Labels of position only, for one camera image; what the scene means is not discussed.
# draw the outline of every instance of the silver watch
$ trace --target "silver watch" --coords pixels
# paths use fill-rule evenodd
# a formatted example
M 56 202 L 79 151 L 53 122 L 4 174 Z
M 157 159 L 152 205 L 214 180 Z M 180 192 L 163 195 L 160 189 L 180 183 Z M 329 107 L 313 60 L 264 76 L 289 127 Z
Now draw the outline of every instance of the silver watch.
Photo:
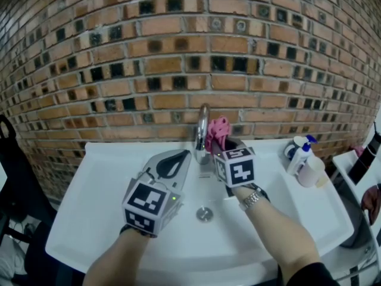
M 243 199 L 242 202 L 239 203 L 239 207 L 243 211 L 246 211 L 247 209 L 252 207 L 262 197 L 263 197 L 262 193 L 259 190 L 255 190 L 248 197 Z

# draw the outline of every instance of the soap dispenser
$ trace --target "soap dispenser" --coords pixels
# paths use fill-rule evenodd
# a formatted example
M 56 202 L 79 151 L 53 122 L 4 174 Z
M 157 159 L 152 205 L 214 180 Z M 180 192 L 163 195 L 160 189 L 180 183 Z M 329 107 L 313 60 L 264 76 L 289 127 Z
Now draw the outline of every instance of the soap dispenser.
M 294 157 L 292 158 L 288 168 L 287 173 L 290 175 L 296 174 L 298 169 L 300 168 L 301 164 L 307 160 L 307 158 L 313 154 L 311 149 L 311 143 L 317 143 L 316 139 L 311 136 L 307 135 L 306 137 L 308 139 L 308 142 L 306 142 L 302 147 L 300 147 Z

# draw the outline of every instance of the pink scrunchie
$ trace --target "pink scrunchie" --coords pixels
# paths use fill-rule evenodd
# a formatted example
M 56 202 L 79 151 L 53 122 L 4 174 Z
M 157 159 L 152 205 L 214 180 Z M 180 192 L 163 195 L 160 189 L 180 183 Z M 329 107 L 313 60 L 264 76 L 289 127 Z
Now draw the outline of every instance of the pink scrunchie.
M 225 150 L 225 140 L 232 133 L 232 127 L 226 117 L 220 116 L 217 120 L 210 121 L 208 125 L 206 149 L 212 152 L 212 140 L 216 139 L 222 150 Z

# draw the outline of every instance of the faucet spout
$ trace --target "faucet spout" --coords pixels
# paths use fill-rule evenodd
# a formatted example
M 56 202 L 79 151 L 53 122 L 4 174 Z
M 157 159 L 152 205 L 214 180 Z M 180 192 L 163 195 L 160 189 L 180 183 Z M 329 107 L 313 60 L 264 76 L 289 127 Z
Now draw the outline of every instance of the faucet spout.
M 197 133 L 196 133 L 196 161 L 199 164 L 207 164 L 210 159 L 210 155 L 205 149 L 205 143 L 207 141 L 208 125 L 209 125 L 210 106 L 203 104 L 200 108 Z

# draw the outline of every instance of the white sink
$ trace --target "white sink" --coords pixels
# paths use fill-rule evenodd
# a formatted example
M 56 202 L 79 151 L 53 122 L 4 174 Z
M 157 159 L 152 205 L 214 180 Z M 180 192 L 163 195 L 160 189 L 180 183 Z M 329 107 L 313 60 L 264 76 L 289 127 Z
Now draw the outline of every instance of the white sink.
M 306 189 L 286 173 L 286 159 L 279 152 L 288 140 L 245 143 L 254 147 L 258 157 L 255 183 L 278 210 L 309 230 L 320 254 L 352 234 L 349 217 L 330 182 L 320 189 Z M 86 272 L 123 225 L 121 199 L 129 178 L 136 177 L 151 156 L 181 148 L 193 151 L 193 143 L 87 144 L 46 251 Z M 138 272 L 140 284 L 252 285 L 274 277 L 275 261 L 237 199 L 229 197 L 224 184 L 216 179 L 212 162 L 201 166 L 192 157 L 183 192 L 179 214 L 149 242 Z M 209 222 L 196 217 L 200 207 L 213 211 Z

